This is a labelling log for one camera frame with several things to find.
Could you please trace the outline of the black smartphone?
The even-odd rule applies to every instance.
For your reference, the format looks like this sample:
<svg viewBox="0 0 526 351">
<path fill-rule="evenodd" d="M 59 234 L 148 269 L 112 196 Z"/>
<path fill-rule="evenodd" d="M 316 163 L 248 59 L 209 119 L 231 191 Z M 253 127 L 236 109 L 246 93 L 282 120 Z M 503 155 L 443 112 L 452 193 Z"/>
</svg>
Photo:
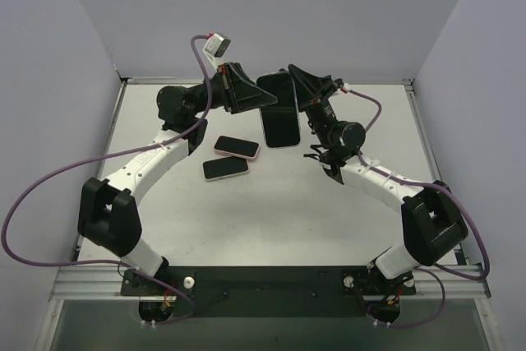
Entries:
<svg viewBox="0 0 526 351">
<path fill-rule="evenodd" d="M 276 108 L 294 108 L 297 104 L 293 80 L 288 72 L 270 73 L 256 80 L 258 87 L 274 95 Z"/>
</svg>

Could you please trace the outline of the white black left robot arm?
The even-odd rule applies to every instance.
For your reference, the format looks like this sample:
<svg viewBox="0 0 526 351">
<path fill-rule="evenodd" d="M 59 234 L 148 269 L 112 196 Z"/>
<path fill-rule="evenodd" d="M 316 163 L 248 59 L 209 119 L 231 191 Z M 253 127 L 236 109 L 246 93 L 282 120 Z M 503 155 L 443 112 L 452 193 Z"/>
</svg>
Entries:
<svg viewBox="0 0 526 351">
<path fill-rule="evenodd" d="M 189 88 L 168 85 L 156 96 L 162 127 L 152 143 L 105 179 L 82 187 L 77 230 L 81 236 L 141 271 L 139 284 L 156 295 L 168 287 L 166 260 L 143 239 L 138 205 L 146 193 L 204 139 L 207 121 L 199 113 L 223 108 L 243 113 L 276 104 L 275 95 L 256 85 L 237 62 L 218 66 L 214 76 Z"/>
</svg>

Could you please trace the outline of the clear phone case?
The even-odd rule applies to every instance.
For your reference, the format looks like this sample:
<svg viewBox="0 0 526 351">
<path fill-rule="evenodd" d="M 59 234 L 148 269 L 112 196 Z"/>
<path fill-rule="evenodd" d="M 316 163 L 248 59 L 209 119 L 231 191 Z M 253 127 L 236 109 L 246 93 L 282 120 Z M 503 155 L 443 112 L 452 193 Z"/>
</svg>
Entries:
<svg viewBox="0 0 526 351">
<path fill-rule="evenodd" d="M 300 143 L 300 124 L 294 107 L 264 107 L 260 114 L 267 147 L 278 149 Z"/>
</svg>

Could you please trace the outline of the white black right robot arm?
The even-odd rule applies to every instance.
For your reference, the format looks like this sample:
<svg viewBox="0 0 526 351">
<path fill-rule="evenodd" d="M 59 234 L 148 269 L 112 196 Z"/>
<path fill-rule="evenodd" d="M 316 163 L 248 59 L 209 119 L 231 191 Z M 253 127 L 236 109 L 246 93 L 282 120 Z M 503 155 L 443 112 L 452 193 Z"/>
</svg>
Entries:
<svg viewBox="0 0 526 351">
<path fill-rule="evenodd" d="M 377 281 L 391 281 L 419 266 L 433 266 L 468 236 L 460 209 L 442 182 L 426 184 L 404 178 L 366 159 L 361 148 L 366 128 L 358 122 L 337 119 L 330 97 L 344 88 L 331 76 L 314 76 L 288 66 L 298 99 L 298 109 L 319 142 L 310 158 L 336 182 L 354 187 L 399 214 L 399 242 L 368 263 Z"/>
</svg>

